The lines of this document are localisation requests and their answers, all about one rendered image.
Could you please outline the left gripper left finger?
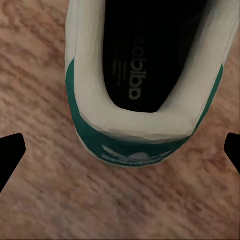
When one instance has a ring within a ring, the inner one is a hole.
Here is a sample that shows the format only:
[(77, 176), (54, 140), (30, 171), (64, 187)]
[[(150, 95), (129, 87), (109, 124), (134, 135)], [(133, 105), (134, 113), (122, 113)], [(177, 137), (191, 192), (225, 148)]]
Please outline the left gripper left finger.
[(0, 138), (0, 193), (26, 152), (22, 133)]

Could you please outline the gym shoe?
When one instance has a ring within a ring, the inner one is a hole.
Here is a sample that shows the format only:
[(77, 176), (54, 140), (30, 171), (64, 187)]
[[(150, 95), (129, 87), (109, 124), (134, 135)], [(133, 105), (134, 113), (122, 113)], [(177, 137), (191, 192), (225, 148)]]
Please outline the gym shoe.
[(160, 164), (208, 113), (240, 26), (240, 0), (69, 0), (65, 84), (96, 159)]

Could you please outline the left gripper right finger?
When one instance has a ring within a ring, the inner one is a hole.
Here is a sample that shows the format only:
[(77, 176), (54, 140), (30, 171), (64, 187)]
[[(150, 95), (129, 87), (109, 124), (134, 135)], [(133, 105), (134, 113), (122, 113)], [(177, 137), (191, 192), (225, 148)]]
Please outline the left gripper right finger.
[(229, 133), (225, 141), (224, 151), (240, 173), (240, 135)]

